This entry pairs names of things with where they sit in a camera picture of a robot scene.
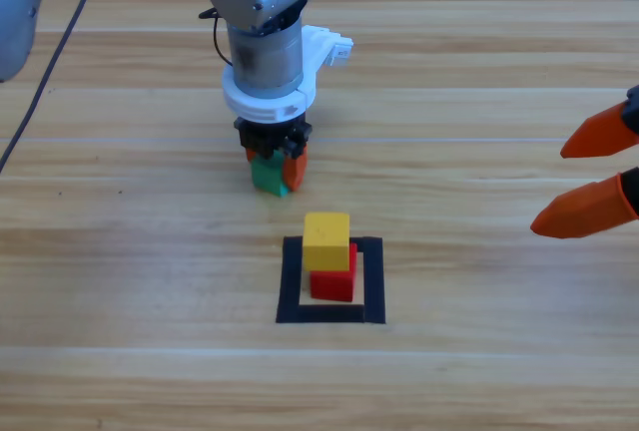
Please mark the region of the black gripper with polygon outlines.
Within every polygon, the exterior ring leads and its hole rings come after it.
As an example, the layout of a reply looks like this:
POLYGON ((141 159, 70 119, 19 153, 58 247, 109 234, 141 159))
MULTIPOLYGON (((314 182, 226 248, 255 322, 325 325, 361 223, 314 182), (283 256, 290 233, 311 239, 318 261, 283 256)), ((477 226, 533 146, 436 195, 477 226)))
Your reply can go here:
POLYGON ((305 118, 295 118, 276 124, 260 124, 236 118, 241 146, 250 163, 256 155, 269 159, 275 151, 285 155, 283 182, 291 192, 303 183, 308 164, 307 142, 313 127, 305 118))
MULTIPOLYGON (((638 144, 638 87, 619 103, 585 120, 561 149, 564 159, 608 157, 638 144)), ((638 219, 638 168, 556 197, 530 229, 542 236, 581 238, 638 219)))

